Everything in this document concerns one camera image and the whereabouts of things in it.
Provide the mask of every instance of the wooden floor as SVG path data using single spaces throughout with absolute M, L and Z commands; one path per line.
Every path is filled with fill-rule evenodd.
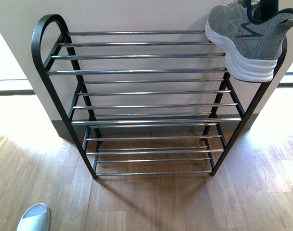
M 39 202 L 51 208 L 50 231 L 293 231 L 289 97 L 293 89 L 284 96 L 276 91 L 214 177 L 94 181 L 36 96 L 1 96 L 0 231 L 16 230 L 24 211 Z

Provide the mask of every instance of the sneaker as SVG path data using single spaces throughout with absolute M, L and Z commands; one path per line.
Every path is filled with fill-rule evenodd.
M 293 9 L 278 11 L 278 0 L 235 0 L 215 7 L 205 26 L 208 39 L 226 52 L 226 67 L 236 79 L 273 79 L 282 41 L 293 27 Z

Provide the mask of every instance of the white slipper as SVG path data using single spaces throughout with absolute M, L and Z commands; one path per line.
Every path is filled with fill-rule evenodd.
M 32 205 L 21 217 L 17 231 L 48 231 L 50 209 L 44 203 Z

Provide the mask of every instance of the black metal frame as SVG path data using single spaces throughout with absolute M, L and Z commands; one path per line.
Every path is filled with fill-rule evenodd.
M 41 52 L 40 52 L 40 48 L 41 48 L 41 40 L 44 34 L 45 29 L 47 28 L 47 26 L 50 23 L 56 23 L 61 31 L 61 35 L 59 36 L 59 38 L 57 39 L 56 43 L 54 44 L 52 51 L 50 52 L 50 54 L 48 55 L 46 61 L 43 63 L 42 59 L 41 59 Z M 267 88 L 269 87 L 271 82 L 267 82 L 267 83 L 262 83 L 260 88 L 258 89 L 257 93 L 255 94 L 253 100 L 251 101 L 249 107 L 247 108 L 247 110 L 244 110 L 240 100 L 238 99 L 233 86 L 229 80 L 230 78 L 230 74 L 227 72 L 227 70 L 225 68 L 213 68 L 213 69 L 157 69 L 157 70 L 137 70 L 137 73 L 190 73 L 190 72 L 208 72 L 209 70 L 212 72 L 224 72 L 224 77 L 221 80 L 221 84 L 219 87 L 218 91 L 214 91 L 213 93 L 216 93 L 216 98 L 214 101 L 214 104 L 211 104 L 212 106 L 212 110 L 209 113 L 209 118 L 207 119 L 200 119 L 200 120 L 192 120 L 192 119 L 185 119 L 185 120 L 180 120 L 177 119 L 175 120 L 175 122 L 179 122 L 184 124 L 185 126 L 187 125 L 191 125 L 194 122 L 199 122 L 202 125 L 205 126 L 205 129 L 203 131 L 203 135 L 202 136 L 190 136 L 190 137 L 157 137 L 157 138 L 161 138 L 161 139 L 187 139 L 187 138 L 198 138 L 201 139 L 205 142 L 206 144 L 206 150 L 202 150 L 202 148 L 205 147 L 201 147 L 199 150 L 195 150 L 196 152 L 200 152 L 200 153 L 207 153 L 208 154 L 208 158 L 203 158 L 204 160 L 208 160 L 210 161 L 210 165 L 211 165 L 211 170 L 204 170 L 204 171 L 191 171 L 191 172 L 184 172 L 184 171 L 177 171 L 177 172 L 151 172 L 151 173 L 116 173 L 116 174 L 98 174 L 96 173 L 96 166 L 97 163 L 101 163 L 101 161 L 98 160 L 98 157 L 100 155 L 106 155 L 109 152 L 106 153 L 100 153 L 100 144 L 105 141 L 105 140 L 113 140 L 113 139 L 106 139 L 106 138 L 102 138 L 101 136 L 101 132 L 100 132 L 100 126 L 115 126 L 114 123 L 119 123 L 120 121 L 97 121 L 96 120 L 96 116 L 94 114 L 93 109 L 96 108 L 96 106 L 92 106 L 91 104 L 91 100 L 90 100 L 90 94 L 87 91 L 86 88 L 86 82 L 83 79 L 82 74 L 86 74 L 86 75 L 91 75 L 91 74 L 120 74 L 121 72 L 118 71 L 83 71 L 80 69 L 79 63 L 78 63 L 78 59 L 76 59 L 76 53 L 74 50 L 74 47 L 76 46 L 80 46 L 81 44 L 73 44 L 72 40 L 71 40 L 71 36 L 77 36 L 77 35 L 119 35 L 119 34 L 174 34 L 176 33 L 175 31 L 153 31 L 153 32 L 148 32 L 148 31 L 144 31 L 144 32 L 77 32 L 77 33 L 70 33 L 68 31 L 68 28 L 66 26 L 65 21 L 63 20 L 63 18 L 60 15 L 57 14 L 51 14 L 51 15 L 47 15 L 44 16 L 40 19 L 40 21 L 38 22 L 38 24 L 35 27 L 34 33 L 33 33 L 33 37 L 32 37 L 32 44 L 31 44 L 31 50 L 32 50 L 32 57 L 33 57 L 33 61 L 35 64 L 35 67 L 50 95 L 50 97 L 53 100 L 53 103 L 56 107 L 56 109 L 58 110 L 61 119 L 63 120 L 70 136 L 72 137 L 85 165 L 87 166 L 89 172 L 91 173 L 92 177 L 94 179 L 97 178 L 97 176 L 111 176 L 111 175 L 131 175 L 131 174 L 135 174 L 135 175 L 148 175 L 148 174 L 170 174 L 170 173 L 195 173 L 195 172 L 199 172 L 199 173 L 210 173 L 211 175 L 215 175 L 215 173 L 217 172 L 217 170 L 219 169 L 220 165 L 222 164 L 223 160 L 225 159 L 226 155 L 228 154 L 228 152 L 230 151 L 231 147 L 233 146 L 234 142 L 236 141 L 236 139 L 238 138 L 239 134 L 241 133 L 241 131 L 243 130 L 243 128 L 245 127 L 246 123 L 248 122 L 248 120 L 250 119 L 252 113 L 254 112 L 255 108 L 257 107 L 258 103 L 260 102 L 262 96 L 264 95 L 265 91 L 267 90 Z M 178 31 L 178 34 L 183 34 L 183 33 L 203 33 L 203 31 Z M 179 45 L 192 45 L 192 43 L 196 43 L 196 44 L 201 44 L 201 42 L 191 42 L 190 44 L 186 44 L 189 42 L 180 42 Z M 212 44 L 209 41 L 204 41 L 203 44 Z M 85 44 L 85 46 L 104 46 L 104 44 Z M 71 61 L 71 64 L 73 66 L 73 71 L 66 71 L 66 72 L 58 72 L 58 71 L 50 71 L 54 61 L 56 59 L 59 59 L 60 56 L 58 56 L 58 53 L 60 52 L 62 47 L 66 47 L 67 52 L 68 52 L 68 57 L 63 57 L 64 59 L 68 59 Z M 278 69 L 281 67 L 285 55 L 286 55 L 286 51 L 287 51 L 287 40 L 285 38 L 284 42 L 283 42 L 283 52 L 281 57 L 278 60 L 278 64 L 277 67 L 275 68 L 274 71 L 274 75 L 277 73 Z M 201 57 L 203 56 L 202 54 L 198 54 L 196 55 L 197 57 Z M 224 56 L 224 54 L 210 54 L 210 56 L 213 57 L 218 57 L 218 56 Z M 92 58 L 98 58 L 96 56 L 89 56 L 87 58 L 84 59 L 92 59 Z M 170 58 L 168 55 L 162 55 L 160 57 L 156 57 L 156 58 Z M 74 97 L 71 103 L 71 107 L 68 113 L 66 113 L 61 100 L 50 80 L 50 75 L 63 75 L 63 74 L 70 74 L 70 75 L 75 75 L 76 79 L 78 81 L 76 90 L 74 92 Z M 221 103 L 221 99 L 223 97 L 224 93 L 229 93 L 233 102 L 231 104 L 224 104 Z M 78 98 L 79 96 L 82 95 L 84 98 L 84 102 L 85 105 L 84 107 L 78 107 L 77 106 L 77 102 L 78 102 Z M 236 109 L 240 115 L 240 119 L 235 119 L 234 121 L 239 121 L 239 125 L 237 126 L 237 128 L 235 129 L 232 137 L 230 138 L 230 140 L 227 142 L 224 136 L 224 132 L 222 130 L 221 127 L 221 122 L 223 121 L 230 121 L 233 119 L 219 119 L 217 116 L 217 109 L 219 106 L 227 106 L 227 105 L 232 105 L 232 106 L 236 106 Z M 171 107 L 185 107 L 186 105 L 171 105 Z M 84 121 L 84 122 L 80 122 L 80 121 L 72 121 L 73 115 L 74 115 L 74 111 L 77 109 L 85 109 L 88 111 L 89 113 L 89 120 L 88 121 Z M 122 120 L 121 122 L 123 122 L 125 125 L 128 125 L 128 120 L 124 121 Z M 85 135 L 84 135 L 84 140 L 81 143 L 78 135 L 76 134 L 73 125 L 75 124 L 83 124 L 87 126 L 87 129 L 85 131 Z M 159 124 L 159 126 L 166 126 L 167 125 L 167 120 L 152 120 L 151 124 L 153 126 L 157 126 Z M 218 131 L 218 136 L 210 136 L 209 131 L 211 128 L 211 125 L 216 125 L 217 131 Z M 138 126 L 144 126 L 144 124 L 142 122 L 138 123 Z M 91 129 L 95 130 L 95 134 L 96 134 L 96 138 L 90 138 L 90 132 Z M 218 161 L 215 163 L 213 161 L 213 157 L 212 157 L 212 152 L 218 152 L 221 150 L 211 150 L 210 149 L 210 145 L 209 145 L 209 139 L 213 138 L 213 137 L 218 137 L 221 139 L 221 143 L 223 146 L 223 150 L 222 150 L 222 154 L 220 155 Z M 126 140 L 127 138 L 119 138 L 117 140 Z M 144 138 L 129 138 L 129 139 L 152 139 L 152 137 L 144 137 Z M 90 141 L 96 141 L 96 149 L 95 149 L 95 161 L 94 164 L 92 165 L 87 157 L 87 153 L 86 153 L 86 148 L 87 148 L 87 144 Z M 168 150 L 166 151 L 161 151 L 160 148 L 154 148 L 156 151 L 155 153 L 168 153 L 169 152 L 169 148 L 166 148 Z M 154 151 L 152 148 L 150 148 L 148 150 L 148 153 L 152 154 L 154 153 Z M 190 153 L 193 152 L 190 147 L 187 148 L 187 150 L 184 150 L 185 153 Z M 135 153 L 135 152 L 116 152 L 116 153 L 111 153 L 113 154 L 128 154 L 128 153 Z

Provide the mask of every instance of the shoe rack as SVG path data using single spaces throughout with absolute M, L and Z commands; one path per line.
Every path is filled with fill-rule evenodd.
M 61 33 L 55 44 L 51 44 L 52 49 L 43 62 L 41 42 L 47 26 L 51 23 L 57 24 Z M 69 32 L 65 21 L 57 14 L 47 15 L 40 19 L 35 27 L 31 44 L 35 67 L 94 179 L 105 176 L 150 174 L 208 173 L 215 175 L 270 82 L 260 84 L 245 110 L 225 67 L 158 68 L 164 60 L 169 62 L 179 59 L 186 63 L 189 59 L 203 59 L 206 63 L 214 63 L 215 59 L 224 59 L 225 54 L 220 52 L 178 52 L 185 46 L 205 47 L 208 50 L 210 45 L 215 46 L 210 41 L 205 39 L 145 42 L 146 37 L 150 35 L 173 38 L 173 36 L 203 36 L 203 34 L 204 31 L 193 30 Z M 128 35 L 135 35 L 140 38 L 140 41 L 110 42 Z M 73 42 L 73 38 L 77 37 L 87 38 L 88 42 Z M 98 37 L 107 38 L 108 42 L 89 42 L 90 39 Z M 275 73 L 283 63 L 286 46 L 285 39 Z M 160 47 L 169 47 L 169 50 L 173 52 L 150 53 L 154 48 Z M 120 48 L 125 49 L 125 54 L 118 54 Z M 86 49 L 87 54 L 77 55 L 76 52 L 79 49 Z M 97 51 L 102 52 L 104 49 L 109 49 L 107 54 L 98 54 Z M 123 68 L 113 70 L 105 68 L 105 65 L 100 63 L 94 64 L 93 69 L 84 68 L 83 62 L 92 63 L 102 60 L 112 64 L 113 62 L 125 64 Z M 133 65 L 138 60 L 140 62 L 152 60 L 153 62 L 148 64 L 154 64 L 155 68 L 126 66 L 126 64 Z M 56 62 L 59 67 L 57 70 L 53 68 Z M 62 69 L 62 64 L 65 62 L 67 62 L 66 65 L 71 65 L 72 69 L 64 70 L 65 67 Z M 221 77 L 210 77 L 212 74 Z M 56 81 L 53 78 L 71 78 L 77 81 L 68 111 L 62 104 L 60 99 L 62 97 L 55 88 Z M 199 90 L 184 89 L 185 86 L 191 85 L 199 85 Z M 196 97 L 199 101 L 195 103 L 175 101 L 186 95 L 190 95 L 191 98 Z M 158 97 L 165 99 L 165 103 L 152 100 L 154 96 L 157 96 L 157 99 Z M 209 99 L 210 96 L 213 96 L 212 102 L 203 101 L 203 99 Z M 224 102 L 223 96 L 224 99 L 226 96 L 230 97 L 231 101 Z M 126 97 L 127 104 L 121 100 L 123 97 Z M 219 116 L 217 111 L 222 107 L 234 108 L 238 116 Z M 83 114 L 84 119 L 81 117 L 75 119 L 75 114 Z M 231 122 L 236 123 L 237 126 L 232 136 L 227 139 L 223 127 L 225 123 Z M 83 139 L 77 132 L 79 128 L 84 129 Z M 212 147 L 215 140 L 219 141 L 217 143 L 222 145 L 221 148 Z M 133 147 L 131 144 L 128 147 L 128 142 L 135 143 L 136 146 Z M 175 169 L 156 170 L 156 164 L 164 165 L 172 162 L 173 166 L 176 166 Z M 188 162 L 192 163 L 193 168 L 182 169 L 181 166 Z M 114 167 L 124 164 L 134 166 L 137 163 L 154 166 L 151 171 L 140 169 L 135 172 L 122 171 L 121 168 L 118 168 L 119 172 L 114 172 L 109 167 L 109 165 Z

